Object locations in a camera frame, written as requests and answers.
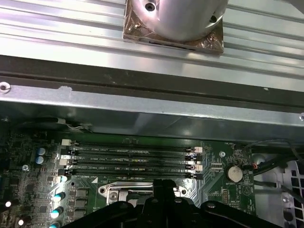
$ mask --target cable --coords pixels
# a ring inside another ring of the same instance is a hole
[[[304,157],[303,152],[299,153],[299,155],[301,157]],[[261,164],[258,165],[258,169],[254,170],[254,176],[262,174],[262,173],[267,172],[269,170],[272,170],[275,167],[279,166],[280,164],[284,164],[284,163],[290,162],[292,160],[296,160],[296,157],[292,154],[289,154],[289,155],[282,155],[282,156],[273,158],[269,161],[266,161],[264,163],[261,163]]]
[[[269,188],[277,188],[277,184],[273,182],[264,182],[264,181],[254,181],[255,185],[258,186],[263,186],[263,187],[269,187]],[[293,198],[295,198],[297,201],[302,203],[304,205],[304,198],[299,196],[298,194],[294,193],[292,190],[289,188],[285,187],[283,184],[281,185],[281,190],[284,192],[287,192],[289,195],[291,195]]]
[[[262,186],[262,187],[276,188],[276,183],[273,183],[273,182],[266,182],[266,181],[257,181],[257,180],[255,180],[254,184],[258,185],[258,186]]]
[[[245,150],[255,146],[255,145],[259,145],[259,144],[263,144],[263,143],[273,143],[273,142],[285,142],[289,145],[291,151],[293,152],[293,154],[295,155],[295,157],[298,159],[298,161],[304,165],[304,159],[299,155],[299,153],[296,151],[295,147],[292,145],[292,143],[287,140],[287,139],[267,139],[267,140],[261,140],[261,141],[256,141],[253,142],[251,144],[246,145],[243,149],[242,149],[242,153],[244,154]]]

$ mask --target integrated circuit chip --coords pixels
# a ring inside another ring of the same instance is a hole
[[[75,210],[75,212],[74,212],[74,218],[75,219],[82,218],[83,216],[86,215],[85,212],[86,212],[86,210],[84,210],[84,209]]]
[[[75,201],[69,201],[68,205],[69,206],[74,206],[75,205]]]
[[[67,211],[66,215],[72,217],[72,216],[74,216],[74,212],[73,211]]]
[[[84,208],[86,206],[86,200],[85,199],[76,199],[75,207],[76,208]]]
[[[86,197],[87,196],[87,189],[77,189],[77,197]]]
[[[39,208],[39,213],[46,213],[47,212],[48,207],[47,206],[41,206]]]
[[[26,186],[25,191],[34,191],[34,185],[33,185],[33,184],[28,184],[28,185]]]
[[[76,191],[70,191],[70,196],[75,196],[76,195]]]

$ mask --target electrolytic capacitor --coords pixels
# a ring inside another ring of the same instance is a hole
[[[51,212],[51,218],[52,219],[56,219],[59,217],[59,215],[63,212],[63,208],[62,207],[58,207],[56,209],[54,209],[52,212]]]
[[[61,225],[59,222],[54,222],[49,226],[49,228],[60,228],[60,227],[61,227]]]
[[[36,164],[41,165],[44,162],[44,158],[42,156],[38,156],[35,162]]]
[[[64,199],[64,197],[66,196],[66,194],[64,192],[60,192],[60,193],[57,193],[53,198],[52,200],[54,202],[60,202],[61,200]]]
[[[41,147],[37,150],[37,154],[40,156],[44,155],[45,153],[46,153],[46,149],[44,149],[43,147]]]

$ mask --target white connector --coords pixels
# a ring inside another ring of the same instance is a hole
[[[195,171],[203,171],[202,165],[195,165]]]
[[[195,153],[203,153],[203,148],[200,147],[200,146],[196,146],[196,147],[194,147],[194,152]]]
[[[61,145],[62,146],[71,146],[72,145],[72,140],[70,140],[70,139],[63,139],[61,141]]]

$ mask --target screw hole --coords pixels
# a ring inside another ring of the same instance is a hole
[[[211,17],[210,20],[209,20],[210,23],[215,23],[215,22],[217,22],[217,21],[218,21],[218,19],[217,19],[216,16],[214,16],[214,15],[212,15],[212,17]]]
[[[146,5],[145,5],[145,7],[146,7],[146,10],[148,10],[148,11],[154,11],[155,10],[155,6],[154,6],[154,4],[152,4],[152,3],[147,3]]]

